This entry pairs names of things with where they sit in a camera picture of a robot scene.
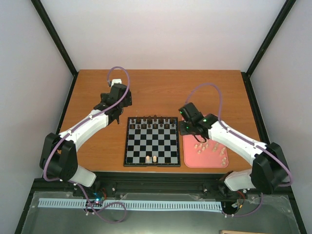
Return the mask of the pink tray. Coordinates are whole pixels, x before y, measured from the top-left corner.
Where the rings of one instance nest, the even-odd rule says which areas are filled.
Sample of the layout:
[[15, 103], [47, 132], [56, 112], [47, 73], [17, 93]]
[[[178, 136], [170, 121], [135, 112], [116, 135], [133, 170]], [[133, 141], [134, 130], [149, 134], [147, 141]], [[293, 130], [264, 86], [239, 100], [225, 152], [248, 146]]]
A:
[[182, 137], [184, 163], [189, 168], [226, 168], [229, 164], [226, 147], [214, 140], [192, 135]]

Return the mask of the left black frame post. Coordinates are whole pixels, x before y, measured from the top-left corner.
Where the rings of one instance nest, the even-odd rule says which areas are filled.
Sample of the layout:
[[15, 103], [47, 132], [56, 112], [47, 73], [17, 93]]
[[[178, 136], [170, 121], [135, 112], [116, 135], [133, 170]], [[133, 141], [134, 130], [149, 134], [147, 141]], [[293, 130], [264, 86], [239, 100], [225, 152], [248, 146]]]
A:
[[34, 6], [38, 16], [40, 17], [41, 21], [43, 22], [45, 28], [47, 29], [52, 41], [54, 42], [55, 46], [57, 47], [60, 55], [62, 56], [66, 66], [68, 67], [72, 76], [77, 76], [78, 71], [76, 70], [65, 46], [62, 43], [59, 34], [57, 33], [47, 11], [45, 10], [42, 2], [40, 0], [31, 0], [32, 5]]

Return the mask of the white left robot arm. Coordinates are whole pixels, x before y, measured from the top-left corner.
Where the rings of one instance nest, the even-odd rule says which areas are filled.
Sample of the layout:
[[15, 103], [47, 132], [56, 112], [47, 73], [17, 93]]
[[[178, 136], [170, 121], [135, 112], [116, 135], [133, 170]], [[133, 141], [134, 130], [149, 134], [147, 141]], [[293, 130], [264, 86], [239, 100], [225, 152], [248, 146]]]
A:
[[99, 130], [109, 126], [114, 120], [119, 122], [123, 108], [132, 105], [129, 87], [120, 79], [111, 82], [109, 93], [100, 95], [101, 102], [87, 117], [75, 126], [59, 134], [50, 133], [44, 140], [39, 166], [47, 181], [70, 181], [84, 186], [90, 196], [101, 192], [101, 183], [95, 173], [78, 164], [79, 148]]

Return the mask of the right black frame post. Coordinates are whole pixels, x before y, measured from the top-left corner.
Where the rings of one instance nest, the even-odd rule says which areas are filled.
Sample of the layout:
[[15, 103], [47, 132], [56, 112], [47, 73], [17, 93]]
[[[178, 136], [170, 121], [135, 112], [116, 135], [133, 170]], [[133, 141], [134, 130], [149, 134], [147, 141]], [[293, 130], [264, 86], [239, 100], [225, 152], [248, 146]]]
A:
[[254, 71], [256, 70], [258, 64], [260, 63], [265, 52], [269, 48], [271, 42], [273, 41], [274, 37], [276, 36], [277, 32], [279, 31], [280, 27], [282, 26], [283, 22], [287, 18], [289, 12], [291, 11], [295, 3], [296, 3], [296, 0], [286, 0], [284, 2], [281, 10], [279, 11], [267, 35], [265, 36], [261, 46], [259, 47], [255, 57], [253, 58], [249, 68], [246, 71], [246, 75], [248, 78], [250, 78], [252, 74], [254, 73]]

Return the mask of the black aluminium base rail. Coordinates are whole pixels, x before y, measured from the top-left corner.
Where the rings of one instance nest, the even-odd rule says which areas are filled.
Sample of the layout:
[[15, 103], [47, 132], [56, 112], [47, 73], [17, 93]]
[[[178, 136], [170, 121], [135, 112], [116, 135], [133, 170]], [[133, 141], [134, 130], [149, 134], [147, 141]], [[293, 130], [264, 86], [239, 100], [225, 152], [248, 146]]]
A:
[[125, 194], [186, 194], [204, 199], [230, 200], [241, 198], [221, 183], [222, 174], [126, 173], [99, 172], [91, 188], [84, 187], [89, 197], [106, 194], [118, 198]]

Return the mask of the dark chess piece row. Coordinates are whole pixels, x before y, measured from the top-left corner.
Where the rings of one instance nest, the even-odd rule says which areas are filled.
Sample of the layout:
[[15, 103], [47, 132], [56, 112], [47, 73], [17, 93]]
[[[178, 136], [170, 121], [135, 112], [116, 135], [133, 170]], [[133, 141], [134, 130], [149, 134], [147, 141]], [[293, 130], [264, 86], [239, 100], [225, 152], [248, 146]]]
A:
[[177, 122], [177, 117], [128, 117], [128, 127], [130, 130], [176, 129]]

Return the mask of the black white chessboard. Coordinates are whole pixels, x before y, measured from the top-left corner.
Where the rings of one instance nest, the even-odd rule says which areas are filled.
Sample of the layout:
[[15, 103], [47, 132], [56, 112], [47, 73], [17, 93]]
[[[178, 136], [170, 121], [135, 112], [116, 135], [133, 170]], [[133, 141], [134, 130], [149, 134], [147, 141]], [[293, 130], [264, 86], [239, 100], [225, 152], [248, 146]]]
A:
[[127, 125], [123, 166], [179, 167], [180, 147], [178, 124], [176, 129], [130, 130]]

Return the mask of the black frame post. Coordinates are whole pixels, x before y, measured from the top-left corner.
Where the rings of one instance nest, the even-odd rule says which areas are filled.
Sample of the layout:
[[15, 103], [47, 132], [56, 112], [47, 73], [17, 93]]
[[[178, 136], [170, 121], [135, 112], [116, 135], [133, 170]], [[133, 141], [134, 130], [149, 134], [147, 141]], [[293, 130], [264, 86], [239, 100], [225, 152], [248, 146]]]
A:
[[38, 16], [40, 17], [41, 21], [43, 22], [45, 28], [47, 29], [52, 41], [54, 42], [55, 46], [57, 47], [60, 55], [62, 56], [66, 66], [68, 67], [72, 76], [77, 76], [78, 71], [76, 70], [65, 46], [62, 43], [59, 34], [57, 33], [47, 11], [45, 10], [42, 2], [40, 0], [31, 0], [32, 5], [34, 6]]
[[280, 27], [282, 26], [283, 22], [287, 18], [289, 12], [291, 11], [295, 3], [296, 3], [296, 0], [286, 0], [284, 2], [281, 10], [279, 11], [267, 35], [265, 36], [261, 46], [259, 47], [255, 57], [253, 58], [249, 68], [246, 71], [246, 75], [248, 78], [250, 78], [252, 74], [254, 73], [254, 71], [256, 70], [258, 64], [260, 63], [265, 52], [269, 48], [271, 42], [273, 41], [274, 37], [276, 36], [277, 32], [279, 31]]

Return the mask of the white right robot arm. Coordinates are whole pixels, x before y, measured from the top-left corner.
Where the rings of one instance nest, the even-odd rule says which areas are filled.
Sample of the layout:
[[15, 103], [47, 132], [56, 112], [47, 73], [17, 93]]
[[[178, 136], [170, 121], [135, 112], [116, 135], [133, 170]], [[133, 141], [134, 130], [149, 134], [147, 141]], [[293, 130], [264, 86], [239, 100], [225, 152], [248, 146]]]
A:
[[275, 142], [266, 144], [245, 136], [231, 128], [214, 114], [204, 116], [193, 103], [179, 109], [182, 120], [179, 130], [182, 136], [192, 136], [199, 146], [213, 140], [241, 156], [251, 169], [229, 172], [221, 180], [220, 191], [257, 189], [270, 195], [278, 187], [288, 187], [292, 176], [288, 167], [280, 160], [281, 147]]

